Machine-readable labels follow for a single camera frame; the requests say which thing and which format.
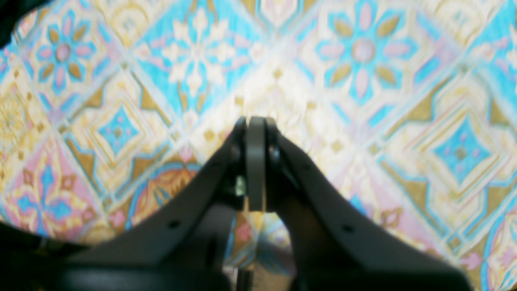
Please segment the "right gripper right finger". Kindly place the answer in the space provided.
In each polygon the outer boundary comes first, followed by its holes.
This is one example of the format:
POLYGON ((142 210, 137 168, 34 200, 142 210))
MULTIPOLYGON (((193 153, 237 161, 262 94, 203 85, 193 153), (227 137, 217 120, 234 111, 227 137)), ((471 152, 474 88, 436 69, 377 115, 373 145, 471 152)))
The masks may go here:
POLYGON ((290 236, 292 291, 470 291, 458 268, 389 234, 345 200, 271 118, 256 119, 256 209, 290 236))

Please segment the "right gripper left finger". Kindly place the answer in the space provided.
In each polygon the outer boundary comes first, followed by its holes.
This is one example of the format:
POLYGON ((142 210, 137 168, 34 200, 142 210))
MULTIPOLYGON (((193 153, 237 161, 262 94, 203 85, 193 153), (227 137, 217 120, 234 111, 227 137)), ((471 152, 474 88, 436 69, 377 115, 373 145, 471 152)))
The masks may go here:
POLYGON ((175 198, 117 238, 70 258, 63 291, 230 291, 222 272, 236 212, 257 210, 257 118, 240 118, 175 198))

